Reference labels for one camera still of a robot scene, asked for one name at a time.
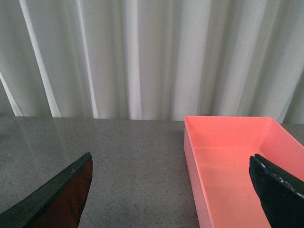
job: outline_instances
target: white curtain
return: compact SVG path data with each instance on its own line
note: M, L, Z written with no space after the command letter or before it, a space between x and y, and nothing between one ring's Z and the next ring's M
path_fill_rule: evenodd
M304 1L1 2L1 115L304 124Z

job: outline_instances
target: tray bottom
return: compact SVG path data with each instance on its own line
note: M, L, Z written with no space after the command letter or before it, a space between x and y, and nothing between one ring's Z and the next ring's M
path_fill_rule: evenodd
M249 158L259 148L195 148L214 228L270 228L249 176Z

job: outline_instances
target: pink bin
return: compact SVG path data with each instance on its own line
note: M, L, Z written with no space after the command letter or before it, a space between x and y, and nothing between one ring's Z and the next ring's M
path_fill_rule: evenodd
M201 228L270 228L249 176L255 153L304 181L304 147L268 117L185 117L185 154Z

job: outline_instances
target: speckled granite surface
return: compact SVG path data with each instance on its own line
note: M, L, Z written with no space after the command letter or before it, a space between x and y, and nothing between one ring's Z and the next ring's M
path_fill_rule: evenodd
M0 117L0 213L90 151L80 228L198 228L183 142L183 122Z

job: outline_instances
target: gray countertop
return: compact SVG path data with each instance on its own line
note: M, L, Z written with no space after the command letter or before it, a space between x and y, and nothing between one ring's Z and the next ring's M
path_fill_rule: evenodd
M80 228L198 228L183 142L183 122L0 117L0 213L90 151Z

